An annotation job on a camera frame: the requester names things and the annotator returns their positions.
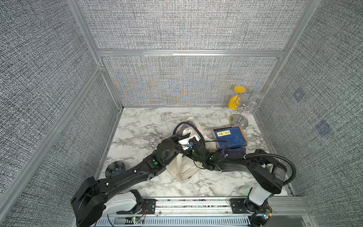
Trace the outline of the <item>cream canvas tote bag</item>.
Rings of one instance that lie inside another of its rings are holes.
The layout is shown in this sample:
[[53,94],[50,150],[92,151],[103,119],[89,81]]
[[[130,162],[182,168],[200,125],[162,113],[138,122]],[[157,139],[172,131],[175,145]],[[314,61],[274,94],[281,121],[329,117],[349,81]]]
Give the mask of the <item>cream canvas tote bag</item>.
[[210,153],[213,153],[217,150],[216,143],[212,141],[212,138],[207,136],[195,118],[189,117],[185,122],[185,124],[178,126],[177,129],[174,130],[175,134],[182,138],[179,144],[182,146],[183,152],[178,154],[176,158],[167,166],[167,170],[179,182],[189,179],[203,169],[203,166],[200,162],[192,160],[194,154],[191,147],[189,147],[194,141],[200,140],[199,133],[205,139],[206,149]]

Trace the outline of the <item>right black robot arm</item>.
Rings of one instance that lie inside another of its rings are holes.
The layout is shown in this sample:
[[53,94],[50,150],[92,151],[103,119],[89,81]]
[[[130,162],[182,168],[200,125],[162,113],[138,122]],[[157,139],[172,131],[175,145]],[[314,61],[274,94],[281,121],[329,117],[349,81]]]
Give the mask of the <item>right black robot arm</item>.
[[263,208],[268,198],[280,194],[282,187],[296,176],[295,165],[287,158],[270,154],[262,149],[247,154],[244,147],[228,149],[227,146],[210,152],[204,143],[191,143],[185,156],[202,164],[204,169],[219,172],[249,172],[257,181],[245,200],[250,212]]

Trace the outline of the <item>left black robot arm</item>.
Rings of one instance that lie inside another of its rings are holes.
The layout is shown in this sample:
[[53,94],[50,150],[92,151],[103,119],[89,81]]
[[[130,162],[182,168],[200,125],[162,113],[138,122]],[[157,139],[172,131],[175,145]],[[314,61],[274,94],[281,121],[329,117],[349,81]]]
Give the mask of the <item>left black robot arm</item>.
[[71,199],[76,226],[88,227],[94,224],[102,216],[105,203],[115,195],[163,173],[167,165],[183,152],[180,140],[177,135],[164,139],[139,164],[115,176],[100,180],[87,178]]

